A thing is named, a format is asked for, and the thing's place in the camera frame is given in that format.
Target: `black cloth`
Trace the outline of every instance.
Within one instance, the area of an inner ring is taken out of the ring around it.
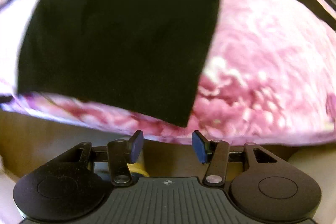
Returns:
[[[298,0],[335,29],[316,0]],[[186,126],[219,0],[40,0],[18,92],[96,101]]]

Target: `wooden floor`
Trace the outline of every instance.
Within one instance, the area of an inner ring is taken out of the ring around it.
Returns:
[[[102,146],[117,138],[120,135],[0,111],[0,155],[5,167],[18,177],[82,141]],[[266,148],[283,159],[297,151],[297,148],[283,146]],[[189,145],[146,141],[143,151],[146,170],[154,177],[202,177],[207,168],[198,163]],[[239,173],[241,166],[236,164],[232,170],[229,178]]]

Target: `gray ribbed plate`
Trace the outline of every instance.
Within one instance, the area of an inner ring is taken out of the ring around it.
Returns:
[[[25,220],[24,224],[35,222]],[[106,203],[73,224],[257,224],[238,212],[219,189],[197,178],[140,178],[112,192]],[[306,220],[302,224],[313,224]]]

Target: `metal screw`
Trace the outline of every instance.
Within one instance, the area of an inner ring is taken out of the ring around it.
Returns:
[[[120,184],[127,183],[129,182],[129,177],[126,175],[118,175],[114,178],[114,182],[120,183]]]
[[[205,180],[209,183],[219,183],[221,182],[223,179],[222,177],[218,176],[218,175],[210,175],[210,176],[207,176],[205,178]]]

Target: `white surface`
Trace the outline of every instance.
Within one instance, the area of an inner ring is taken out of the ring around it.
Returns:
[[[322,190],[314,220],[336,224],[336,145],[302,148],[288,162],[315,179]]]
[[[22,217],[13,200],[15,182],[5,173],[0,174],[0,224],[18,224]]]

